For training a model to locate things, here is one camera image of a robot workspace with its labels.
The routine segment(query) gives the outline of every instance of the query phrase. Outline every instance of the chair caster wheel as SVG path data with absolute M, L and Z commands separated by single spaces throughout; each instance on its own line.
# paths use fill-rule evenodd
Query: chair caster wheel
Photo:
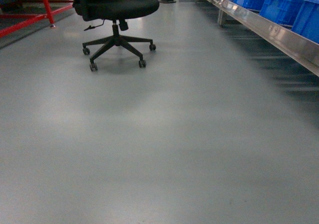
M 139 61 L 139 66 L 140 66 L 140 68 L 146 67 L 146 61 L 145 60 L 140 60 Z
M 151 51 L 155 51 L 155 50 L 156 50 L 155 44 L 151 44 L 151 45 L 150 45 L 150 50 L 151 50 Z
M 94 71 L 93 69 L 95 69 L 97 71 L 98 67 L 97 67 L 97 65 L 95 63 L 91 63 L 90 64 L 90 69 L 91 69 L 91 71 Z
M 90 49 L 87 48 L 87 47 L 84 47 L 83 48 L 83 53 L 84 53 L 84 55 L 90 55 Z

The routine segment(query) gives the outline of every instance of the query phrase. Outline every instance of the red steel leg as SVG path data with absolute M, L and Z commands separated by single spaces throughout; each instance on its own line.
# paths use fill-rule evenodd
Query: red steel leg
M 43 3 L 44 3 L 44 6 L 45 6 L 47 18 L 49 19 L 49 21 L 51 23 L 51 27 L 55 27 L 54 19 L 53 19 L 53 15 L 52 15 L 52 11 L 51 11 L 51 7 L 50 7 L 50 4 L 49 4 L 49 1 L 48 0 L 43 0 Z

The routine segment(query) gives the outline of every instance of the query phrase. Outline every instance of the chair base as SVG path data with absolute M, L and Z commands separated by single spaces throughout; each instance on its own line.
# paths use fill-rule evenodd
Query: chair base
M 94 63 L 94 60 L 98 58 L 100 55 L 102 55 L 104 52 L 109 50 L 113 46 L 123 46 L 125 49 L 129 50 L 133 54 L 137 55 L 140 58 L 139 61 L 139 66 L 145 67 L 146 66 L 146 61 L 143 60 L 143 54 L 139 52 L 135 47 L 133 47 L 129 42 L 149 42 L 150 43 L 150 50 L 154 51 L 156 49 L 156 46 L 153 44 L 152 39 L 146 39 L 146 38 L 140 38 L 140 37 L 131 37 L 131 36 L 121 36 L 119 34 L 119 28 L 118 25 L 113 22 L 112 25 L 113 29 L 113 36 L 108 36 L 102 39 L 94 40 L 94 41 L 89 41 L 89 42 L 84 42 L 83 45 L 83 53 L 85 55 L 90 54 L 90 50 L 87 48 L 87 46 L 90 45 L 101 45 L 103 46 L 95 52 L 91 57 L 90 57 L 90 68 L 93 71 L 93 68 L 97 70 L 97 66 Z

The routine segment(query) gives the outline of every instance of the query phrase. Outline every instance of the red metal frame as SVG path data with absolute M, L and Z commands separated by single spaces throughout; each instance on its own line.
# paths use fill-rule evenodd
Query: red metal frame
M 17 0 L 16 3 L 18 4 L 22 4 L 22 2 L 24 2 L 23 0 Z M 0 30 L 0 38 L 3 36 L 6 36 L 14 31 L 17 31 L 21 28 L 24 28 L 26 26 L 29 26 L 31 24 L 34 24 L 42 19 L 49 19 L 50 23 L 51 23 L 51 27 L 55 27 L 54 25 L 54 18 L 53 16 L 64 12 L 68 9 L 72 8 L 72 5 L 66 5 L 62 8 L 56 9 L 56 10 L 51 10 L 50 4 L 49 4 L 49 0 L 42 0 L 42 1 L 32 1 L 32 0 L 28 0 L 28 2 L 42 2 L 44 4 L 45 10 L 46 10 L 46 14 L 0 14 L 0 18 L 26 18 L 27 20 L 20 22 L 16 25 L 7 27 L 5 29 Z M 73 1 L 58 1 L 58 0 L 54 0 L 54 1 L 50 1 L 50 2 L 73 2 Z
M 42 2 L 42 0 L 21 0 L 22 2 Z M 48 0 L 49 2 L 70 3 L 69 0 Z

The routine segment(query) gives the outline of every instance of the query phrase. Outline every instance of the chair seat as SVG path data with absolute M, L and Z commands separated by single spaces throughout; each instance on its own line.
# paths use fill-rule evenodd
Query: chair seat
M 158 0 L 100 0 L 88 3 L 90 16 L 96 19 L 119 20 L 147 16 L 160 6 Z

